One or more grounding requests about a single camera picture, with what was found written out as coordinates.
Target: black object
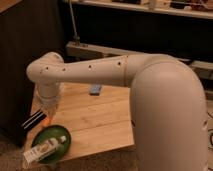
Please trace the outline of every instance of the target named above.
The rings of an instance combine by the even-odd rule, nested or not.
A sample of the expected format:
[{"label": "black object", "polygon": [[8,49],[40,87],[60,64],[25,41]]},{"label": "black object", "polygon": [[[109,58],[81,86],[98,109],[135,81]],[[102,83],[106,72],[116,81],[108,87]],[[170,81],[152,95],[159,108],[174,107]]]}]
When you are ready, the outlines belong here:
[{"label": "black object", "polygon": [[185,6],[187,5],[188,5],[187,0],[172,0],[170,3],[170,7],[176,8],[176,9],[184,9]]},{"label": "black object", "polygon": [[[68,4],[61,8],[72,40]],[[213,20],[88,4],[73,8],[82,43],[213,62]]]},{"label": "black object", "polygon": [[24,0],[0,13],[0,133],[18,146],[29,118],[34,84],[26,67],[47,52],[64,56],[58,0]]},{"label": "black object", "polygon": [[33,115],[31,115],[31,117],[21,125],[21,127],[24,129],[25,132],[28,132],[44,118],[46,118],[46,115],[41,109],[39,109]]}]

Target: green bowl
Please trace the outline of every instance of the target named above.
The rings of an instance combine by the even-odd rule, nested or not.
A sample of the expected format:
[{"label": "green bowl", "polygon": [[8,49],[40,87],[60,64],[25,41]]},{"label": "green bowl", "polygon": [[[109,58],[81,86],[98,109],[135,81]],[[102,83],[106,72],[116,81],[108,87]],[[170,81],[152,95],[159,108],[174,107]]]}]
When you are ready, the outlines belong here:
[{"label": "green bowl", "polygon": [[44,128],[43,130],[41,130],[36,135],[36,137],[34,138],[34,140],[32,142],[31,147],[34,147],[37,144],[40,144],[40,143],[44,142],[45,140],[50,139],[52,137],[60,138],[63,135],[66,136],[67,140],[63,144],[61,144],[54,153],[45,157],[44,159],[39,161],[39,163],[53,164],[53,163],[56,163],[57,161],[59,161],[65,155],[65,153],[68,151],[68,149],[70,147],[71,135],[65,127],[60,126],[60,125],[48,126],[48,127]]}]

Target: small item on table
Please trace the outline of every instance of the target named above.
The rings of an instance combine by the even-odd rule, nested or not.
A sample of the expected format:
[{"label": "small item on table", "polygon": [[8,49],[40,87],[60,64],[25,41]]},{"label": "small item on table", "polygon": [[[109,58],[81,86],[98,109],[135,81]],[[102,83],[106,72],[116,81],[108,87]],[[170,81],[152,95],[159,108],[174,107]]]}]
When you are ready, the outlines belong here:
[{"label": "small item on table", "polygon": [[89,90],[89,94],[91,96],[99,96],[101,92],[102,85],[101,84],[92,84]]},{"label": "small item on table", "polygon": [[44,112],[39,109],[35,113],[33,113],[28,120],[26,120],[21,127],[24,129],[25,132],[30,131],[34,128],[40,121],[46,118]]},{"label": "small item on table", "polygon": [[60,138],[52,137],[24,152],[24,158],[28,164],[39,162],[54,153],[66,140],[66,136],[61,136]]}]

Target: wooden table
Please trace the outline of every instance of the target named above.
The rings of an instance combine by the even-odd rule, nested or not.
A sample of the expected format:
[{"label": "wooden table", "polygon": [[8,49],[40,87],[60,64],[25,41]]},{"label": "wooden table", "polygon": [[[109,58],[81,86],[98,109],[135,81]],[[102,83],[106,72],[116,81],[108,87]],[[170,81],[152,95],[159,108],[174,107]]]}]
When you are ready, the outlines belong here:
[{"label": "wooden table", "polygon": [[[66,83],[52,124],[66,127],[72,136],[71,148],[63,157],[70,160],[133,145],[129,112],[129,89],[103,86],[100,96],[89,95],[90,85]],[[39,107],[34,102],[32,113]],[[41,124],[27,136],[29,149]],[[27,166],[24,169],[38,167]]]}]

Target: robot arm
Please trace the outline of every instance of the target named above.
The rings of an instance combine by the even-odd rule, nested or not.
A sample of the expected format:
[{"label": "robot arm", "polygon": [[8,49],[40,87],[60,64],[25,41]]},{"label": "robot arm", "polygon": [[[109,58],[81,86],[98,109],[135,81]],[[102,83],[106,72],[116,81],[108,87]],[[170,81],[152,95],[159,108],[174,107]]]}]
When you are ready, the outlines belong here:
[{"label": "robot arm", "polygon": [[202,85],[186,65],[167,55],[129,55],[64,64],[48,53],[27,68],[41,101],[53,105],[60,82],[130,87],[139,169],[205,171],[206,102]]}]

